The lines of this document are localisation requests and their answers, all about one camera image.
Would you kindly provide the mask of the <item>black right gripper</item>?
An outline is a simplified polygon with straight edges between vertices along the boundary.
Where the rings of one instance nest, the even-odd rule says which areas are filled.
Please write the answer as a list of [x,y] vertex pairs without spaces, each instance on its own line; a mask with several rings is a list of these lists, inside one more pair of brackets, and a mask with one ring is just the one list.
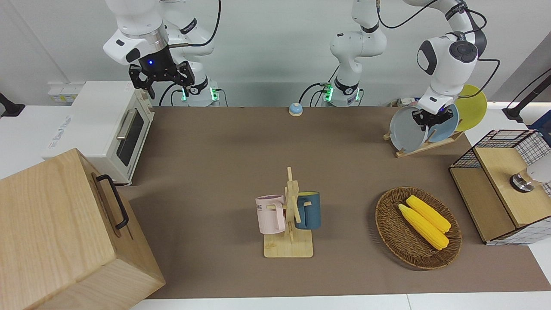
[[151,99],[155,99],[154,82],[174,82],[183,88],[186,97],[195,85],[195,75],[189,61],[176,65],[169,47],[140,58],[140,65],[130,65],[129,77],[134,88],[146,91]]

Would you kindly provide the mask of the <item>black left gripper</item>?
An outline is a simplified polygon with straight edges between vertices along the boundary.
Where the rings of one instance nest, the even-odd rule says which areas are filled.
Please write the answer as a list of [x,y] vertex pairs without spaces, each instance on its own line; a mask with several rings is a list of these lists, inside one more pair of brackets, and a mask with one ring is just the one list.
[[442,125],[445,122],[453,118],[454,113],[450,106],[441,108],[436,114],[423,110],[422,108],[412,112],[412,118],[417,125],[420,126],[421,131],[426,132],[429,130],[429,126]]

